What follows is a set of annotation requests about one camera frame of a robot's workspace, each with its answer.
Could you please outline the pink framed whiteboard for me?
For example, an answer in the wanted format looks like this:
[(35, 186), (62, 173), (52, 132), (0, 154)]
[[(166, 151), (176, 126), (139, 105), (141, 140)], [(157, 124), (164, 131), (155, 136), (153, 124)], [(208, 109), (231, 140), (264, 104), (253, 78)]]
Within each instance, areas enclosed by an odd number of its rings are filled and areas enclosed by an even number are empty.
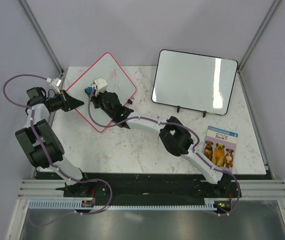
[(71, 97), (84, 102), (84, 105), (76, 108), (77, 113), (85, 119), (97, 132), (102, 133), (105, 128), (95, 124), (89, 117), (90, 109), (93, 119), (101, 125), (107, 126), (111, 118), (100, 108), (95, 108), (85, 90), (95, 89), (93, 97), (103, 93), (116, 93), (122, 105), (125, 105), (137, 92), (137, 87), (124, 71), (114, 56), (106, 52), (73, 83), (65, 89)]

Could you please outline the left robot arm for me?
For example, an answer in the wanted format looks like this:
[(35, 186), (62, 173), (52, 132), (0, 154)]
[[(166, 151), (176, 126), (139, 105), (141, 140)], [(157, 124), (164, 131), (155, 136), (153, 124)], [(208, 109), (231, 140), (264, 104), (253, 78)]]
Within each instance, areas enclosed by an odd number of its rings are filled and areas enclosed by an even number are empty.
[(15, 132), (23, 152), (35, 168), (48, 169), (58, 174), (64, 181), (61, 191), (69, 191), (86, 197), (92, 192), (92, 184), (86, 175), (74, 166), (64, 155), (62, 143), (48, 123), (50, 113), (58, 110), (69, 112), (84, 102), (60, 90), (52, 98), (46, 97), (42, 87), (26, 91), (29, 101), (26, 106), (26, 125)]

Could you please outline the blue whiteboard eraser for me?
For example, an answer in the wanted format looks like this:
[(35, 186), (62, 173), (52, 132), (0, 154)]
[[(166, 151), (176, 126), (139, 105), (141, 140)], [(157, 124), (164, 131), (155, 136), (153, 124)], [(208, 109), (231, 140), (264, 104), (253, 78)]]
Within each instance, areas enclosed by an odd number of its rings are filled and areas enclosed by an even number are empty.
[(87, 88), (85, 88), (84, 92), (85, 92), (87, 95), (90, 95), (90, 94), (93, 92), (93, 88), (92, 88), (92, 87), (87, 87)]

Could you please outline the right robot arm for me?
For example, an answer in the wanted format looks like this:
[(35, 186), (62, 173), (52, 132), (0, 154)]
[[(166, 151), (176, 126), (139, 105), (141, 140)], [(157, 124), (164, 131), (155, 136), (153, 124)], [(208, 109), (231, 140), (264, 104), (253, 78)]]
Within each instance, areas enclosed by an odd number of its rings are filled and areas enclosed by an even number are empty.
[(171, 155), (182, 157), (196, 167), (211, 184), (212, 193), (223, 197), (230, 190), (233, 179), (231, 173), (215, 166), (201, 152), (196, 152), (200, 142), (194, 131), (184, 126), (176, 117), (171, 116), (165, 121), (140, 116), (134, 110), (122, 105), (114, 92), (98, 92), (90, 87), (85, 90), (88, 95), (88, 107), (101, 109), (113, 122), (107, 128), (119, 127), (129, 130), (141, 130), (159, 136), (163, 146)]

